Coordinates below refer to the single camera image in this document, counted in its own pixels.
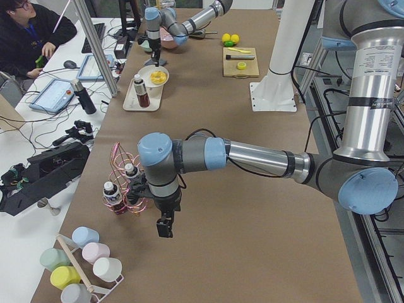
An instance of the person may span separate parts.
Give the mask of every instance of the person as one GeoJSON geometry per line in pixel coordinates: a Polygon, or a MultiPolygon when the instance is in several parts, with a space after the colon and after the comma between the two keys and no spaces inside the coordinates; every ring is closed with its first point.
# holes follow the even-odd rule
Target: person
{"type": "Polygon", "coordinates": [[[77,33],[66,17],[53,33],[59,17],[30,0],[0,0],[0,70],[19,80],[37,78],[45,63],[41,60],[77,33]]]}

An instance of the black mouse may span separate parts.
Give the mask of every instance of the black mouse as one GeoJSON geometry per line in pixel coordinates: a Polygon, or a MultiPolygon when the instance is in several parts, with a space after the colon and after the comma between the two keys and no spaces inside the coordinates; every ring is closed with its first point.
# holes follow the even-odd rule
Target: black mouse
{"type": "Polygon", "coordinates": [[[63,63],[63,66],[64,66],[65,68],[71,68],[71,69],[77,68],[77,64],[76,64],[74,61],[72,61],[72,60],[67,60],[67,61],[65,61],[65,62],[63,63]]]}

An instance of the brown tabletop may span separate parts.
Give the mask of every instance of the brown tabletop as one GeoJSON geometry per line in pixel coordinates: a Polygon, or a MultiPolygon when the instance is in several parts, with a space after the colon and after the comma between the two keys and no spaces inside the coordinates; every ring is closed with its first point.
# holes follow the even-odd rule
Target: brown tabletop
{"type": "MultiPolygon", "coordinates": [[[[198,11],[178,9],[178,20],[198,11]]],[[[163,50],[170,79],[156,112],[122,109],[131,78],[150,57],[135,43],[61,229],[68,237],[81,225],[97,230],[111,257],[122,261],[124,281],[104,302],[361,301],[333,202],[293,180],[235,167],[186,174],[173,239],[158,237],[155,207],[136,217],[115,215],[102,203],[116,141],[136,154],[148,133],[184,139],[208,128],[238,142],[303,151],[309,128],[303,105],[296,113],[251,110],[249,83],[266,75],[277,27],[273,11],[233,9],[208,26],[218,35],[163,50]],[[256,48],[259,78],[222,76],[225,32],[239,34],[239,47],[256,48]]],[[[49,276],[44,272],[32,302],[59,302],[49,276]]]]}

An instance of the white bottle cap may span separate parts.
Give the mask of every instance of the white bottle cap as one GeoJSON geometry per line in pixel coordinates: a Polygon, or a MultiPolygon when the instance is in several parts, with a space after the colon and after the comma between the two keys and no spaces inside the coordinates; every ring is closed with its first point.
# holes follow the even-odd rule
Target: white bottle cap
{"type": "Polygon", "coordinates": [[[110,181],[105,182],[105,183],[104,183],[104,189],[105,189],[106,191],[111,191],[111,190],[113,190],[113,189],[114,189],[114,183],[112,183],[112,182],[110,182],[110,181]]]}
{"type": "Polygon", "coordinates": [[[134,166],[133,166],[133,164],[132,164],[132,163],[126,164],[126,165],[125,165],[125,171],[126,171],[126,172],[132,172],[132,171],[134,171],[134,166]]]}

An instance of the black hair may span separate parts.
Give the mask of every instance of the black hair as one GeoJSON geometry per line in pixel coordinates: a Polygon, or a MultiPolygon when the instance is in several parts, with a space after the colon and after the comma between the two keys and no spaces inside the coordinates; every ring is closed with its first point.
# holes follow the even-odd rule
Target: black hair
{"type": "Polygon", "coordinates": [[[13,11],[17,6],[21,5],[23,0],[0,0],[0,13],[13,11]]]}

